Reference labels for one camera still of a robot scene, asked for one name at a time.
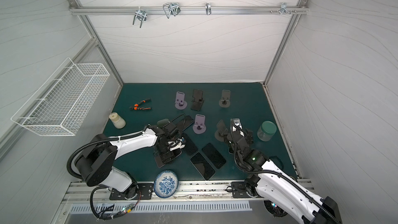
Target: dark green table mat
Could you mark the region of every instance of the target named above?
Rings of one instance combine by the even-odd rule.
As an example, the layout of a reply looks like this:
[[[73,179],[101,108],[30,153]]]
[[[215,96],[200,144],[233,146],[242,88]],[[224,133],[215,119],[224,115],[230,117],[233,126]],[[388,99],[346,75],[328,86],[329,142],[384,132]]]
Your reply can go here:
[[[193,89],[203,91],[204,103],[200,112],[191,110]],[[231,106],[222,108],[218,101],[223,89],[231,90]],[[176,92],[185,93],[185,101],[188,106],[184,110],[174,107]],[[129,107],[144,99],[151,98],[152,101],[144,103],[142,107],[152,107],[151,111],[131,111]],[[258,149],[267,156],[277,156],[284,165],[284,172],[296,178],[296,173],[291,164],[286,147],[283,143],[279,130],[268,142],[263,142],[257,137],[257,130],[263,121],[275,119],[269,107],[265,92],[260,83],[126,83],[117,99],[114,112],[117,112],[124,120],[126,126],[116,129],[111,121],[108,121],[104,134],[106,136],[125,135],[138,132],[146,124],[156,124],[157,121],[168,118],[172,119],[181,113],[190,115],[195,119],[196,114],[206,116],[206,131],[203,134],[195,134],[192,126],[185,130],[199,151],[207,144],[212,143],[214,147],[226,159],[226,163],[216,169],[216,173],[210,180],[238,180],[245,179],[247,175],[241,172],[228,153],[228,146],[215,139],[216,124],[223,119],[229,128],[231,118],[239,118],[243,128],[253,131],[254,144],[252,147]],[[153,181],[157,174],[166,169],[177,174],[179,180],[203,180],[193,164],[190,157],[183,151],[172,164],[158,168],[153,157],[154,147],[145,147],[119,157],[114,166],[122,171],[129,172],[137,181]],[[281,167],[279,161],[273,159],[277,166]]]

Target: mounting plate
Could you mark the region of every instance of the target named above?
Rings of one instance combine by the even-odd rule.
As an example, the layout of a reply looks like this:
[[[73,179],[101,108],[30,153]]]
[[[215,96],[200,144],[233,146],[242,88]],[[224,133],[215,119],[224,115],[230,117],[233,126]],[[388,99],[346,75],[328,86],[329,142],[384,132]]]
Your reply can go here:
[[[153,191],[153,183],[139,183],[138,188],[141,191],[141,200],[150,200],[152,197],[152,191]],[[136,195],[133,199],[126,200],[124,197],[120,195],[120,192],[117,190],[112,190],[111,195],[109,196],[109,200],[111,201],[116,201],[116,200],[126,200],[126,201],[132,201],[132,200],[138,200],[139,195]]]
[[[246,193],[246,186],[245,182],[231,182],[232,188],[232,197],[233,198],[259,198],[257,197],[251,197]]]

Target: aluminum rail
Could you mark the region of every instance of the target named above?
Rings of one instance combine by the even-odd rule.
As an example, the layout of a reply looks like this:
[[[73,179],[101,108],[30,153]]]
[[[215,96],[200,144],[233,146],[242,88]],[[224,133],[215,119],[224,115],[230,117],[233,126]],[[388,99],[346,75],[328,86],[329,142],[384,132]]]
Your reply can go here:
[[[147,15],[165,15],[163,7],[140,7]],[[206,15],[205,6],[180,7],[179,15]],[[134,15],[138,7],[76,7],[69,9],[72,15]],[[279,15],[280,6],[212,6],[212,15]],[[287,15],[307,14],[307,7],[287,6]]]

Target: metal hook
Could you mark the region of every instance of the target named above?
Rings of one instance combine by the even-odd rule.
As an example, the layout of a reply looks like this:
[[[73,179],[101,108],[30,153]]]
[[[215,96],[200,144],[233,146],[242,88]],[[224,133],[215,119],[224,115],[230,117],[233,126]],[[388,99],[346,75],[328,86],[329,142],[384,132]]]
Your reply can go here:
[[[140,28],[141,28],[142,27],[142,23],[147,20],[147,14],[145,13],[145,11],[142,11],[140,8],[138,8],[138,10],[135,11],[135,15],[134,15],[134,18],[132,20],[132,24],[133,25],[134,25],[134,22],[135,22],[136,19],[141,21],[141,23],[140,23]]]
[[[285,14],[285,13],[287,13],[287,14],[291,13],[290,11],[286,10],[286,6],[287,6],[287,4],[285,2],[283,2],[281,5],[281,9],[278,11],[281,15]]]
[[[177,2],[168,2],[163,5],[163,10],[164,13],[166,13],[166,17],[170,18],[171,14],[173,13],[173,16],[177,16],[178,13],[181,12],[180,6],[178,5]]]
[[[210,5],[210,3],[207,2],[205,4],[205,7],[206,7],[206,15],[210,15],[211,14],[211,5]]]

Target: phone screen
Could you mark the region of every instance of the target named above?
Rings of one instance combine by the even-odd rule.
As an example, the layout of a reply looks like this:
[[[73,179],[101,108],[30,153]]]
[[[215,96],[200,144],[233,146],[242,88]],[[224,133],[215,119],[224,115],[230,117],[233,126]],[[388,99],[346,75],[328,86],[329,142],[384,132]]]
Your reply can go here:
[[[202,151],[217,169],[220,169],[226,163],[225,158],[211,143],[208,143],[205,147],[203,147]]]
[[[200,152],[191,157],[191,162],[206,181],[216,173]]]

